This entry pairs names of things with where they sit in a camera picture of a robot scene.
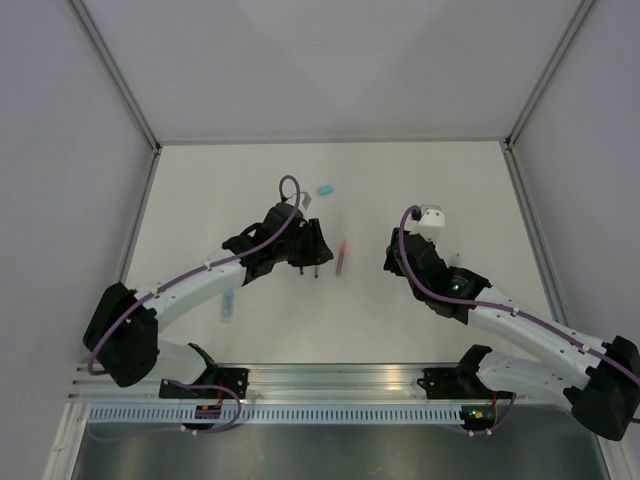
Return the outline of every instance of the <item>blue object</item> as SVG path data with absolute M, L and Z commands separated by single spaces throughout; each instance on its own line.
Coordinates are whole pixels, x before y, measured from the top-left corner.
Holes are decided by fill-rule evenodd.
M 321 187 L 318 187 L 316 192 L 318 192 L 318 195 L 329 195 L 331 192 L 333 192 L 333 185 L 323 185 Z
M 225 290 L 222 295 L 222 316 L 231 318 L 233 316 L 233 290 Z

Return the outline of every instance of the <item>white object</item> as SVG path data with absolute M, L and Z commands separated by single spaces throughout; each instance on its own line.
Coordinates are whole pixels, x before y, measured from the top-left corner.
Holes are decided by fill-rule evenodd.
M 412 234 L 422 236 L 427 242 L 438 241 L 444 229 L 444 212 L 440 207 L 426 207 L 422 209 L 422 217 L 411 229 Z

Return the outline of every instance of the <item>white wall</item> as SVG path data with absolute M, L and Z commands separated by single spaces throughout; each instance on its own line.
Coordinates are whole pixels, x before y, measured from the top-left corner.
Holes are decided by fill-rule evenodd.
M 38 479 L 149 151 L 63 0 L 0 7 L 0 465 Z
M 163 142 L 505 137 L 579 0 L 87 0 Z
M 517 145 L 571 321 L 636 344 L 639 18 L 637 0 L 596 5 Z

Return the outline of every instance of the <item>black joint housing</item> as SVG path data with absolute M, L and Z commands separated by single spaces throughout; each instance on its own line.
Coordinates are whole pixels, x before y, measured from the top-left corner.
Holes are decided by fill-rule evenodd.
M 433 242 L 425 240 L 421 235 L 402 232 L 404 236 L 407 260 L 420 283 L 430 291 L 449 298 L 474 300 L 480 292 L 491 286 L 489 280 L 465 268 L 447 267 L 440 258 Z M 399 245 L 400 229 L 394 228 L 391 244 L 387 248 L 384 270 L 397 276 L 406 277 Z M 455 318 L 464 323 L 469 321 L 469 309 L 472 307 L 435 300 L 425 294 L 409 280 L 413 296 L 424 302 L 438 315 Z
M 107 288 L 98 303 L 82 342 L 93 352 L 116 320 L 135 302 L 135 291 L 118 282 Z M 144 378 L 158 358 L 158 322 L 155 310 L 140 306 L 104 344 L 97 359 L 114 382 L 128 387 Z
M 222 244 L 222 248 L 231 250 L 237 255 L 260 245 L 278 231 L 287 220 L 287 217 L 291 215 L 293 209 L 293 205 L 278 203 L 276 206 L 271 207 L 262 223 L 256 223 L 240 235 L 231 237 Z M 302 212 L 298 210 L 289 226 L 273 243 L 240 260 L 240 264 L 247 269 L 243 285 L 247 285 L 256 278 L 271 273 L 276 263 L 287 260 L 291 249 L 295 245 L 298 228 L 303 219 Z
M 633 374 L 640 374 L 640 355 L 632 342 L 617 336 L 606 348 L 607 357 Z M 604 361 L 587 375 L 590 379 L 584 389 L 564 390 L 572 405 L 572 415 L 593 433 L 609 440 L 621 440 L 640 405 L 640 388 Z

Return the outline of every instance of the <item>black mount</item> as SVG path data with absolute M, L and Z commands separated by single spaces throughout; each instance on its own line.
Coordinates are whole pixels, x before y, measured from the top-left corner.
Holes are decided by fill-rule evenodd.
M 407 259 L 418 280 L 434 293 L 461 300 L 474 300 L 480 292 L 491 287 L 489 280 L 466 268 L 447 267 L 440 258 L 433 242 L 425 240 L 421 235 L 411 235 L 406 230 L 402 233 L 407 251 Z M 400 257 L 398 239 L 400 229 L 394 228 L 391 242 L 387 247 L 387 258 L 384 270 L 399 277 L 406 277 Z M 455 318 L 465 325 L 469 320 L 469 308 L 465 305 L 441 302 L 425 295 L 409 280 L 413 296 L 424 302 L 438 315 Z
M 418 385 L 430 400 L 491 400 L 491 390 L 476 376 L 480 362 L 490 347 L 472 346 L 456 367 L 428 367 L 422 370 Z M 511 398 L 511 392 L 496 392 L 498 399 Z
M 206 368 L 204 372 L 193 382 L 192 385 L 221 385 L 235 393 L 241 400 L 245 398 L 247 387 L 249 386 L 249 369 L 247 368 L 229 368 L 217 365 L 213 358 L 209 356 L 200 346 L 190 343 L 193 348 L 204 360 Z M 179 400 L 189 399 L 230 399 L 233 398 L 226 392 L 220 392 L 216 389 L 189 389 L 182 388 L 171 379 L 163 380 L 160 384 L 160 398 L 173 398 Z
M 267 212 L 262 223 L 254 223 L 240 235 L 231 237 L 222 244 L 222 248 L 238 254 L 261 244 L 282 226 L 293 209 L 288 203 L 278 203 Z M 322 236 L 320 221 L 317 218 L 307 221 L 302 212 L 298 211 L 276 241 L 267 248 L 244 257 L 240 264 L 247 269 L 244 281 L 246 285 L 271 273 L 274 265 L 279 262 L 286 261 L 293 267 L 310 267 L 330 260 L 333 260 L 333 253 Z

